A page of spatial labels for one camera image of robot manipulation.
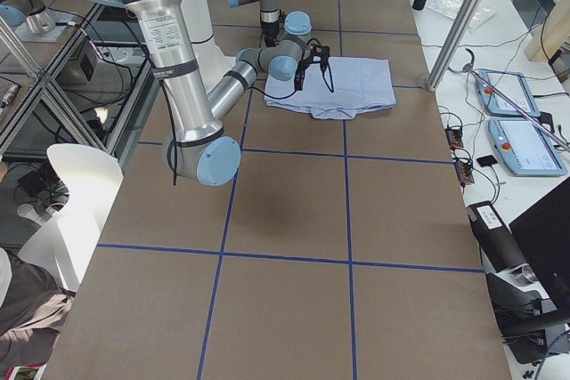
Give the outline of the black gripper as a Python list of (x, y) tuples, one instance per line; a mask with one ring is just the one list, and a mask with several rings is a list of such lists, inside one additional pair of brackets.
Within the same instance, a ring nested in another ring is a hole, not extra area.
[(265, 46), (275, 47), (275, 42), (278, 41), (278, 35), (280, 33), (281, 25), (283, 24), (283, 19), (275, 21), (261, 21), (260, 24)]
[(322, 45), (318, 41), (311, 42), (308, 45), (308, 51), (304, 54), (297, 65), (297, 70), (294, 77), (294, 90), (303, 90), (305, 71), (311, 65), (318, 64), (322, 74), (324, 74), (329, 68), (329, 59), (330, 48), (327, 45)]

